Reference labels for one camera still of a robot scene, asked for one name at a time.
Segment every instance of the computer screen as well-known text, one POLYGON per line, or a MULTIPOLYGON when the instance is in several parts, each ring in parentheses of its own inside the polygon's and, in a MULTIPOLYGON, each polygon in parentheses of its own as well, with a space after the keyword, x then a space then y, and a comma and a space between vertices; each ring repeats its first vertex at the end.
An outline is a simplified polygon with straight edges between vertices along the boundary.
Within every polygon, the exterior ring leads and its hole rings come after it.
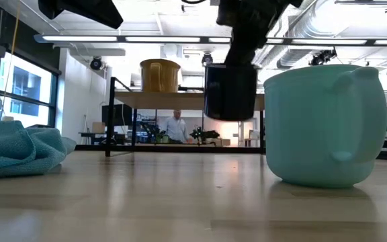
MULTIPOLYGON (((108 125, 108 110, 109 106, 102 106, 102 122, 108 125)), ((126 104, 118 104, 113 109, 113 125, 114 126, 131 126, 132 125, 132 108, 126 104)))

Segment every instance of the table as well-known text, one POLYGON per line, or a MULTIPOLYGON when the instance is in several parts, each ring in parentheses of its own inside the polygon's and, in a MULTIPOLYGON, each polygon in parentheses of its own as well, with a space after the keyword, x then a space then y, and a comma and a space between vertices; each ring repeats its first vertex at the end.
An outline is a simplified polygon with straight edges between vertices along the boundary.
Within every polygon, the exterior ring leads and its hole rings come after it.
MULTIPOLYGON (((130 106, 133 109, 133 122, 132 122, 132 140, 131 146, 126 151, 153 151, 153 152, 225 152, 225 153, 257 153, 264 154, 264 140, 260 138, 259 148, 245 148, 245 147, 162 147, 162 146, 138 146, 136 147, 136 127, 137 127, 137 110, 138 109, 150 109, 150 110, 204 110, 204 94, 203 93, 143 93, 133 91, 116 91, 116 82, 121 83, 117 78, 112 77, 110 79, 110 100, 109 109, 113 109, 114 100, 117 99, 124 104, 130 106)), ((260 111, 259 126, 260 137, 265 136, 263 111, 265 109, 265 96, 264 94, 257 94, 255 99, 255 111, 260 111)), ((107 123, 107 145, 105 146, 106 157, 110 156, 111 151, 121 151, 119 147, 112 146, 110 141, 113 136, 113 112, 108 112, 107 123)))
MULTIPOLYGON (((144 93, 116 91, 114 97, 133 109, 203 110, 203 93, 144 93)), ((265 109, 264 94, 257 94, 255 111, 265 109)))

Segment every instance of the security camera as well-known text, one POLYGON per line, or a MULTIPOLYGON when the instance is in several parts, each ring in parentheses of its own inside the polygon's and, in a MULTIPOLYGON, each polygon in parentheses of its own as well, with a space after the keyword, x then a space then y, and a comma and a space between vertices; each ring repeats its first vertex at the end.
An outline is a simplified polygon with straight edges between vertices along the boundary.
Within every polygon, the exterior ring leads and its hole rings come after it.
POLYGON ((92 70, 100 71, 105 68, 105 63, 101 60, 100 56, 94 56, 90 67, 92 70))
POLYGON ((201 63, 203 66, 206 66, 208 64, 212 64, 213 63, 212 54, 210 54, 208 52, 204 53, 204 56, 202 57, 201 63))

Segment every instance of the plastic pitcher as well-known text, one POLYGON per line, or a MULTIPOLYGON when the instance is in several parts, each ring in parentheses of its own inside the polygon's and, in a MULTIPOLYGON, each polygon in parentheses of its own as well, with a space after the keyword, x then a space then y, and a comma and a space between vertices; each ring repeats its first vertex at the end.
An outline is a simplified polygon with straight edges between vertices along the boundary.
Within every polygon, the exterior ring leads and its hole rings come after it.
POLYGON ((264 88, 267 163, 277 176, 344 188, 370 175, 387 123, 377 69, 307 67, 276 75, 264 88))
POLYGON ((144 60, 140 63, 142 91, 177 92, 179 89, 177 74, 180 66, 164 59, 144 60))

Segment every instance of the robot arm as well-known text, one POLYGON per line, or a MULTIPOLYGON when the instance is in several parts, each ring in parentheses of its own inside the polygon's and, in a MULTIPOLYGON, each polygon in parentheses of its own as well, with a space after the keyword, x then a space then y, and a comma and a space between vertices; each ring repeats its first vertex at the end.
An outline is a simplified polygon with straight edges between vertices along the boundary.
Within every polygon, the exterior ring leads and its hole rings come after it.
POLYGON ((232 27, 231 47, 226 65, 248 65, 257 48, 267 42, 267 34, 289 4, 299 7, 302 0, 220 0, 216 23, 232 27))

